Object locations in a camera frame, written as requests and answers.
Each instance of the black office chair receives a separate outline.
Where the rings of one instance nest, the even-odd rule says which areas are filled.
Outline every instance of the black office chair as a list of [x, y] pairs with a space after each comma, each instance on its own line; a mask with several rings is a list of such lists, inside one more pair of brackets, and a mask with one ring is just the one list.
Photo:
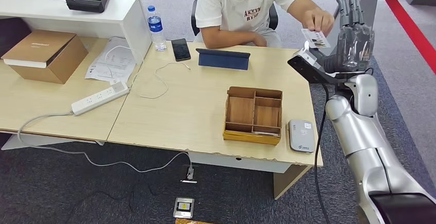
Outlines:
[[[197, 35], [200, 33], [200, 29], [197, 28], [197, 22], [195, 21], [195, 11], [197, 9], [197, 0], [194, 0], [194, 3], [192, 4], [192, 13], [191, 13], [191, 26], [192, 31], [194, 31], [194, 35]], [[269, 8], [269, 27], [273, 30], [277, 28], [277, 25], [279, 23], [279, 17], [277, 16], [276, 7], [274, 4], [271, 5]]]

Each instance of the power strip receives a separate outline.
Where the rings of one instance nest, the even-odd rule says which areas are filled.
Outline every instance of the power strip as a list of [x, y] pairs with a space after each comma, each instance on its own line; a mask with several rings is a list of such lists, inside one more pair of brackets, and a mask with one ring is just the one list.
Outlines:
[[129, 88], [123, 82], [111, 85], [109, 88], [95, 93], [89, 97], [83, 98], [71, 104], [71, 110], [75, 116], [86, 113], [96, 107], [113, 101], [129, 93]]

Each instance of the robotic arm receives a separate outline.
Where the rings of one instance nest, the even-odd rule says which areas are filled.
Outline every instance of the robotic arm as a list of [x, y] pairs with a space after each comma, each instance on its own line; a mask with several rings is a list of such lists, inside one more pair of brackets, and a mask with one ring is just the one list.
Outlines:
[[360, 223], [436, 223], [436, 200], [398, 161], [377, 116], [378, 88], [366, 74], [374, 32], [356, 0], [337, 0], [337, 49], [324, 55], [308, 43], [288, 64], [310, 84], [333, 84], [326, 114], [354, 174]]

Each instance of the bottle label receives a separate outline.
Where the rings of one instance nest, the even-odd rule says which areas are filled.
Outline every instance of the bottle label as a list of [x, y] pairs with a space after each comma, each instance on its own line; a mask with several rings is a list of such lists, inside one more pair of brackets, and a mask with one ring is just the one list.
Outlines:
[[162, 22], [160, 21], [160, 18], [157, 16], [150, 17], [148, 19], [149, 22], [149, 28], [151, 32], [160, 32], [162, 31]]

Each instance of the water bottle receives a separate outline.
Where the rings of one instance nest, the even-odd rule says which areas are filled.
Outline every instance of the water bottle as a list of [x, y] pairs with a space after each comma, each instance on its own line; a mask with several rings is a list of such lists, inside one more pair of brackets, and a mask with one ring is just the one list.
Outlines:
[[147, 22], [150, 28], [151, 39], [157, 51], [163, 51], [167, 48], [167, 41], [165, 40], [164, 31], [162, 28], [162, 21], [159, 13], [157, 13], [154, 6], [147, 7]]

